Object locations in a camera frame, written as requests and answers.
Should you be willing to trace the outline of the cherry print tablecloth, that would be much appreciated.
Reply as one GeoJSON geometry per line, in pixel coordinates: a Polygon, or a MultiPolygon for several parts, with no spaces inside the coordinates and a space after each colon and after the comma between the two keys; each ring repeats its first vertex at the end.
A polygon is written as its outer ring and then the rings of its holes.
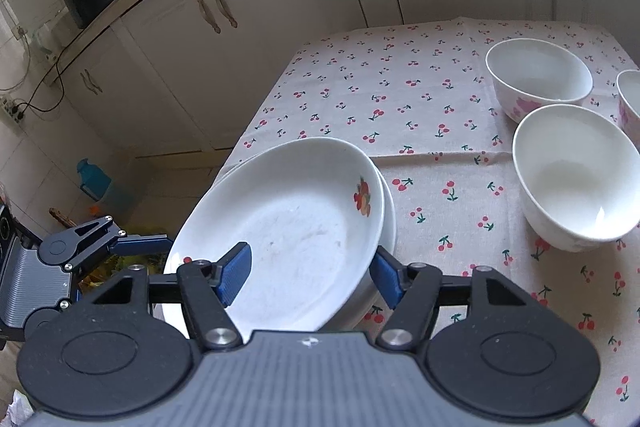
{"type": "Polygon", "coordinates": [[[639,236],[563,253],[526,222],[511,160],[513,122],[485,55],[516,37],[575,53],[593,75],[587,106],[617,116],[617,75],[634,60],[606,30],[578,23],[439,23],[360,29],[304,43],[228,160],[329,135],[373,157],[393,193],[395,254],[448,274],[491,265],[597,348],[599,384],[586,410],[599,426],[639,418],[639,236]]]}

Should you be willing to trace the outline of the white floral bowl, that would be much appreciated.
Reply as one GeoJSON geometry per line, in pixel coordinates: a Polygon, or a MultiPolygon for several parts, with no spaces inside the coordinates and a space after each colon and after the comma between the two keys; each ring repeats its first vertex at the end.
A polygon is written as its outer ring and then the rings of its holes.
{"type": "Polygon", "coordinates": [[[518,124],[513,166],[524,216],[568,253],[612,243],[639,223],[639,152],[608,118],[576,105],[542,106],[518,124]]]}

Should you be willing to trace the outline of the stained white fruit plate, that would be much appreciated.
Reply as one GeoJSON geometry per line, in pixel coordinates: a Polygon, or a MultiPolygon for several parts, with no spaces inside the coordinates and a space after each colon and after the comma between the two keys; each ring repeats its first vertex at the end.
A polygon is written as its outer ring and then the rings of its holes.
{"type": "MultiPolygon", "coordinates": [[[[383,185],[385,200],[383,228],[378,245],[382,246],[388,253],[393,254],[397,242],[395,206],[392,192],[381,171],[378,171],[378,177],[383,185]]],[[[378,326],[383,324],[384,320],[382,297],[371,280],[370,274],[366,273],[356,291],[347,300],[347,303],[323,328],[326,331],[352,331],[357,329],[357,331],[365,331],[372,334],[378,326]]]]}

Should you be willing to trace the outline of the blue plastic jug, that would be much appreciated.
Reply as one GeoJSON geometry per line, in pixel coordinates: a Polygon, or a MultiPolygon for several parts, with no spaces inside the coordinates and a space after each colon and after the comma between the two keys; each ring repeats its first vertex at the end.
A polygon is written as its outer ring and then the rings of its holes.
{"type": "Polygon", "coordinates": [[[80,176],[80,191],[93,201],[90,207],[93,215],[123,215],[134,205],[134,196],[126,185],[112,179],[87,158],[78,161],[76,171],[80,176]]]}

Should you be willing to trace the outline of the small white fruit plate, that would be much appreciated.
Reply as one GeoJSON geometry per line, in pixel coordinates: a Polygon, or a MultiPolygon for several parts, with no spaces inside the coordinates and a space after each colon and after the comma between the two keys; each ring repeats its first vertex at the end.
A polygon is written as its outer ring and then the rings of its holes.
{"type": "Polygon", "coordinates": [[[180,229],[165,270],[217,261],[241,242],[250,275],[227,313],[258,329],[351,329],[374,298],[369,265],[385,229],[386,188],[360,148],[331,138],[278,145],[206,192],[180,229]]]}

